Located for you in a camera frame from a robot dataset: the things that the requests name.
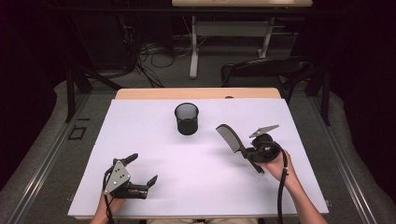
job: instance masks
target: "chair back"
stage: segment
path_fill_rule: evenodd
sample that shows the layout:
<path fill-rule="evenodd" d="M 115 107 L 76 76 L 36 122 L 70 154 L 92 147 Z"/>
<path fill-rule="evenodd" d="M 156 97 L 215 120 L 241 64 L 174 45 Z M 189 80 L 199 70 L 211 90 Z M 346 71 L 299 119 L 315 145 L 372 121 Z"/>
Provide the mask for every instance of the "chair back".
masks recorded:
<path fill-rule="evenodd" d="M 303 56 L 278 59 L 263 58 L 226 64 L 221 67 L 222 87 L 230 86 L 230 78 L 235 79 L 232 86 L 275 87 L 279 89 L 282 98 L 286 98 L 288 102 L 294 86 L 306 78 L 312 68 L 313 64 Z M 280 77 L 286 77 L 288 80 L 282 83 Z M 286 89 L 290 89 L 289 97 L 286 94 Z"/>

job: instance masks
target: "hand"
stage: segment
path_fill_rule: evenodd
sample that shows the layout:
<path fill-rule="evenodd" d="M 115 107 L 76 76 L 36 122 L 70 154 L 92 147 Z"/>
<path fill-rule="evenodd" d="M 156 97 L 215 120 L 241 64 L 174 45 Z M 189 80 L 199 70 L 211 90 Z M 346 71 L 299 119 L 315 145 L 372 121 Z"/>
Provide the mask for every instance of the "hand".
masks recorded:
<path fill-rule="evenodd" d="M 288 175 L 286 177 L 285 187 L 288 188 L 290 186 L 290 182 L 294 182 L 294 181 L 291 181 L 291 179 L 296 180 L 297 175 L 294 171 L 294 166 L 291 162 L 291 157 L 287 150 L 285 150 L 285 154 L 286 154 L 286 157 L 288 158 Z M 283 172 L 283 168 L 284 168 L 282 152 L 279 152 L 279 154 L 276 156 L 276 158 L 273 161 L 256 162 L 256 164 L 267 169 L 275 179 L 280 181 L 280 178 L 281 178 L 282 172 Z"/>
<path fill-rule="evenodd" d="M 126 201 L 126 199 L 118 199 L 118 198 L 113 199 L 113 197 L 110 194 L 107 194 L 107 198 L 108 198 L 108 202 L 109 203 L 111 202 L 110 210 L 113 215 L 116 214 L 122 208 L 123 204 Z M 100 195 L 100 200 L 98 207 L 96 209 L 95 216 L 91 220 L 91 224 L 102 224 L 102 223 L 107 224 L 108 218 L 107 218 L 106 210 L 107 207 L 106 207 L 105 197 L 102 192 Z"/>

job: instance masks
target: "office chair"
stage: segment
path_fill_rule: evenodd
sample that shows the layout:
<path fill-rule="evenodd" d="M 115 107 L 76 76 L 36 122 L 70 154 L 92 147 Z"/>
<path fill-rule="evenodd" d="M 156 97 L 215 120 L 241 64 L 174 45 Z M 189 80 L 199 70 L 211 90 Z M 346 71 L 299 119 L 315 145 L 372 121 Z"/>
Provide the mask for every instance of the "office chair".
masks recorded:
<path fill-rule="evenodd" d="M 275 87 L 289 103 L 294 87 L 308 78 L 312 69 L 313 64 L 303 56 L 225 64 L 221 67 L 221 87 Z"/>

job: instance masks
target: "desk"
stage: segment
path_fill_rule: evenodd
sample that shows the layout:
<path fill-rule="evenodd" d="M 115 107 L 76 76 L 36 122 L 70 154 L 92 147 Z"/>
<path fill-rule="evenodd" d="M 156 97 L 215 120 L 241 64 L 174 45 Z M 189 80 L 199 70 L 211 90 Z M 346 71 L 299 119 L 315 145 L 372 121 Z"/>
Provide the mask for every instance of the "desk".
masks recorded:
<path fill-rule="evenodd" d="M 230 95 L 234 98 L 224 99 Z M 184 102 L 200 109 L 198 131 L 190 136 L 177 132 L 174 110 Z M 233 127 L 245 146 L 259 126 L 279 124 L 271 135 L 290 152 L 319 212 L 329 212 L 288 106 L 276 89 L 191 88 L 119 91 L 68 215 L 91 218 L 113 158 L 138 153 L 126 167 L 131 182 L 145 184 L 155 175 L 158 180 L 146 200 L 127 200 L 118 218 L 276 217 L 278 181 L 269 174 L 258 175 L 239 153 L 232 153 L 215 130 L 221 123 Z M 283 213 L 296 215 L 286 190 Z"/>
<path fill-rule="evenodd" d="M 174 7 L 311 7 L 312 0 L 173 0 Z M 275 19 L 269 21 L 197 21 L 192 16 L 190 78 L 197 78 L 198 35 L 263 36 L 259 56 L 265 58 Z"/>

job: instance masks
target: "white table surface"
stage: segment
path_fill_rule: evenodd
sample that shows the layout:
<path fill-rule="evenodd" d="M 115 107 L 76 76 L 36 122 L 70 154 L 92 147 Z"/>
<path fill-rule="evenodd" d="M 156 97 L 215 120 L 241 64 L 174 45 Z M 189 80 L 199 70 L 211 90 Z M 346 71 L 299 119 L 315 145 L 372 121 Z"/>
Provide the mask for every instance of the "white table surface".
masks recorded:
<path fill-rule="evenodd" d="M 174 114 L 185 102 L 200 110 L 198 131 L 190 136 L 177 132 Z M 289 151 L 319 212 L 329 212 L 285 101 L 245 98 L 113 100 L 68 215 L 92 217 L 105 170 L 114 158 L 138 153 L 126 167 L 131 182 L 146 184 L 155 175 L 158 180 L 146 200 L 127 200 L 117 217 L 276 217 L 279 182 L 268 172 L 257 174 L 239 152 L 232 153 L 216 131 L 222 123 L 238 133 L 245 147 L 257 128 L 279 124 L 269 134 Z M 296 215 L 286 190 L 283 213 Z"/>
<path fill-rule="evenodd" d="M 311 7 L 312 0 L 173 0 L 174 7 Z"/>

